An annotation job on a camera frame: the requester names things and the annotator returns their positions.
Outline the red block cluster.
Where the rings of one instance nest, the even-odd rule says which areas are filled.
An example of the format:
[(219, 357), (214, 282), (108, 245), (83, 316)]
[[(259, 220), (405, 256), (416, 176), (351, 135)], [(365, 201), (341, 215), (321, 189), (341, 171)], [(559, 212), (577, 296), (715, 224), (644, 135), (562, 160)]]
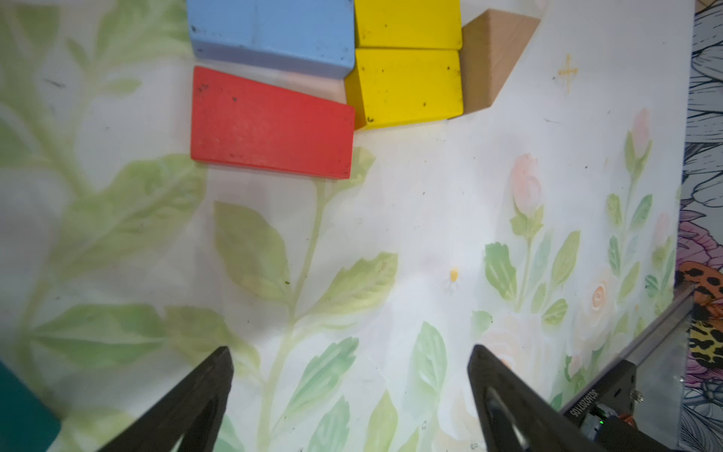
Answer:
[(196, 66), (190, 156), (216, 165), (346, 180), (350, 105)]

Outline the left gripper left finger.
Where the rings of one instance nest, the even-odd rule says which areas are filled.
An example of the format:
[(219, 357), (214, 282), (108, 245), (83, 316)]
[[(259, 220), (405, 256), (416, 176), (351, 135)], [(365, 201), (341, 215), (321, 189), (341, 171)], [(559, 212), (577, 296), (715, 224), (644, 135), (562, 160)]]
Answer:
[(232, 381), (231, 352), (219, 347), (103, 451), (213, 450)]

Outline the yellow block cluster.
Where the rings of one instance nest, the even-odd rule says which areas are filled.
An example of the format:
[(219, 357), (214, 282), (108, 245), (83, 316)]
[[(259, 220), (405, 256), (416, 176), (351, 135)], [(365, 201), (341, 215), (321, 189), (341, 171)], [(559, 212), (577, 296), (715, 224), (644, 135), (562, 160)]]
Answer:
[(459, 50), (459, 0), (356, 0), (355, 36), (361, 48)]

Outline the light blue block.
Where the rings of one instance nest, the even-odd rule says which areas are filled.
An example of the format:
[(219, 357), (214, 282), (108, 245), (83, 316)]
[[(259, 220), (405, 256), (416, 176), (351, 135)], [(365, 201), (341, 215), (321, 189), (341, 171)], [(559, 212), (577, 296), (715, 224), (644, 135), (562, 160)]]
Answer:
[(355, 66), (352, 1), (196, 0), (186, 12), (197, 58), (333, 79)]

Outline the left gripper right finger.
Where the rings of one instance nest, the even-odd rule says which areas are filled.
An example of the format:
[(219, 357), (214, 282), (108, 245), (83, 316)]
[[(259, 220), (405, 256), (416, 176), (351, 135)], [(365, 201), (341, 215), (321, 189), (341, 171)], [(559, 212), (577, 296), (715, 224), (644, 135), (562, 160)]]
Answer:
[(468, 376), (489, 451), (601, 451), (502, 361), (474, 346)]

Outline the teal triangular block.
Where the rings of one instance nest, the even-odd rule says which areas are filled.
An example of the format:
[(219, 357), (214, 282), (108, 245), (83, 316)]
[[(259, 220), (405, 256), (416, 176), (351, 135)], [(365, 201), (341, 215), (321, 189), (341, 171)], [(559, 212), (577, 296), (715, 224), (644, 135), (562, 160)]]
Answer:
[(45, 452), (58, 437), (60, 420), (1, 364), (1, 450)]

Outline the tan triangular block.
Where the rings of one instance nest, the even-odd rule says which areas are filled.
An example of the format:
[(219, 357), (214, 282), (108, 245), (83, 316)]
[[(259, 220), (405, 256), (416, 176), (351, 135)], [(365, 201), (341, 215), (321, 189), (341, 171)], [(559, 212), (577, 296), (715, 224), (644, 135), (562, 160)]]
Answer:
[(539, 18), (487, 9), (463, 26), (459, 59), (465, 114), (493, 105), (539, 25)]

